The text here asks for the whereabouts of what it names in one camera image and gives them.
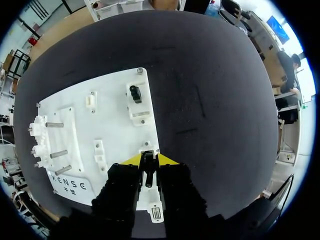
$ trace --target desk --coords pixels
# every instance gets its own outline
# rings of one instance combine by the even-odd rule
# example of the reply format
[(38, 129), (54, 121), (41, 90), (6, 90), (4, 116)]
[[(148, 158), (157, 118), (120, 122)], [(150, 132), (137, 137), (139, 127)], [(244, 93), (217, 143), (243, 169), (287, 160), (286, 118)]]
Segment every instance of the desk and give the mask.
[(34, 63), (38, 57), (61, 39), (64, 39), (75, 31), (93, 23), (94, 20), (86, 7), (65, 17), (46, 31), (36, 45), (31, 48), (29, 53), (31, 58), (30, 64)]

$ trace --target chair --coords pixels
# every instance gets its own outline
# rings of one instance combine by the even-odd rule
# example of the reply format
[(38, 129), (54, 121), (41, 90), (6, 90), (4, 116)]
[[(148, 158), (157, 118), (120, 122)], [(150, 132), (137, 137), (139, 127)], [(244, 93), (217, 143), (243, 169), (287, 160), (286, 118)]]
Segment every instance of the chair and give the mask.
[(221, 0), (220, 9), (218, 14), (228, 23), (238, 27), (246, 29), (248, 32), (252, 32), (251, 27), (243, 20), (250, 19), (250, 15), (241, 10), (241, 7), (238, 3), (232, 0)]

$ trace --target white bracket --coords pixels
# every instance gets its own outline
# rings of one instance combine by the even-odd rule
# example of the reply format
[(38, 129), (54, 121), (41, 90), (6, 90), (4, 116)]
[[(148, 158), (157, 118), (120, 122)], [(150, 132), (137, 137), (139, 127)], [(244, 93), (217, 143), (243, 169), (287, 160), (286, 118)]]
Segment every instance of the white bracket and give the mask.
[[(133, 125), (137, 127), (148, 125), (151, 123), (153, 119), (152, 101), (151, 101), (149, 85), (148, 85), (148, 81), (145, 81), (145, 79), (148, 80), (147, 70), (145, 70), (142, 67), (139, 67), (138, 70), (140, 71), (138, 71), (136, 74), (139, 80), (127, 83), (126, 91), (125, 91), (129, 116), (133, 122)], [(135, 103), (135, 101), (133, 100), (133, 97), (130, 91), (131, 86), (136, 86), (139, 88), (141, 93), (141, 100), (142, 100), (141, 103)]]
[(94, 140), (94, 160), (98, 164), (101, 174), (108, 175), (108, 165), (105, 157), (105, 149), (102, 140)]
[(85, 106), (90, 110), (92, 114), (97, 112), (98, 108), (98, 100), (97, 100), (97, 92), (92, 91), (88, 96), (85, 97)]
[(146, 187), (146, 180), (147, 174), (144, 172), (136, 210), (147, 211), (150, 214), (151, 221), (154, 224), (159, 224), (164, 221), (164, 210), (157, 186), (157, 173), (153, 174), (152, 187)]

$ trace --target white fixture board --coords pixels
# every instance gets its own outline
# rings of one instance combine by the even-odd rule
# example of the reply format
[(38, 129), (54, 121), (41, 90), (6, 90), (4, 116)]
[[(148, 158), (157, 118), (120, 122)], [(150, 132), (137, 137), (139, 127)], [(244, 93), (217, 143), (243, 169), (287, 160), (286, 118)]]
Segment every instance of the white fixture board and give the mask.
[(91, 205), (92, 199), (96, 197), (90, 182), (85, 178), (62, 174), (56, 176), (53, 171), (47, 171), (47, 173), (55, 193), (64, 198)]
[[(140, 121), (143, 115), (130, 116), (137, 104), (129, 91), (131, 85), (140, 88), (142, 104), (149, 112), (143, 124), (137, 124), (137, 119)], [(137, 72), (137, 68), (129, 69), (68, 87), (42, 100), (38, 115), (47, 116), (48, 122), (64, 124), (63, 128), (48, 129), (50, 151), (68, 150), (68, 154), (52, 159), (54, 164), (46, 170), (51, 178), (53, 172), (71, 165), (71, 170), (58, 177), (70, 179), (70, 182), (82, 179), (87, 192), (70, 195), (60, 182), (50, 181), (57, 194), (79, 203), (91, 205), (90, 199), (106, 184), (107, 171), (112, 164), (125, 162), (141, 150), (159, 152), (148, 75), (144, 68), (142, 72)]]

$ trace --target white plastic block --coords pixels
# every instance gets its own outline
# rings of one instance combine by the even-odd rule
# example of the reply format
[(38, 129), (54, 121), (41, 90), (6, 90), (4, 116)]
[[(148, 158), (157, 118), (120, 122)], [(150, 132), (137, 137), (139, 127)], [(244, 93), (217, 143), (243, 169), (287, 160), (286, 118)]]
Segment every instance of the white plastic block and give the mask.
[(107, 5), (98, 10), (95, 10), (95, 12), (100, 16), (99, 20), (118, 15), (119, 14), (118, 3)]
[(141, 11), (143, 9), (144, 0), (122, 0), (119, 2), (124, 13)]

